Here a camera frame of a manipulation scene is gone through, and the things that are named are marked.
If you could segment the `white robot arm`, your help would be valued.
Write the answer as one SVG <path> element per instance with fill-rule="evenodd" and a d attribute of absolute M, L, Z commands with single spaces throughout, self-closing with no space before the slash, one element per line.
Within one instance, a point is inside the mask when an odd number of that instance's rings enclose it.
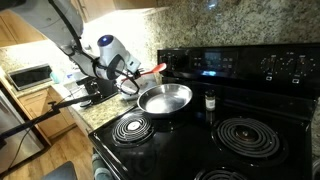
<path fill-rule="evenodd" d="M 141 62 L 113 35 L 97 40 L 100 56 L 83 50 L 83 20 L 70 0 L 0 0 L 0 10 L 9 10 L 51 40 L 84 75 L 115 80 L 120 75 L 134 80 Z"/>

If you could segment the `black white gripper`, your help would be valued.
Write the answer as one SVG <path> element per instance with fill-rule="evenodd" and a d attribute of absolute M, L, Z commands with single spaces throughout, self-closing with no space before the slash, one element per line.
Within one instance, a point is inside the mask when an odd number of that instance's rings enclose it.
<path fill-rule="evenodd" d="M 121 59 L 120 62 L 123 64 L 121 74 L 125 76 L 126 72 L 130 72 L 134 77 L 138 76 L 138 68 L 141 65 L 141 62 L 136 59 L 134 56 L 130 56 L 127 59 Z"/>

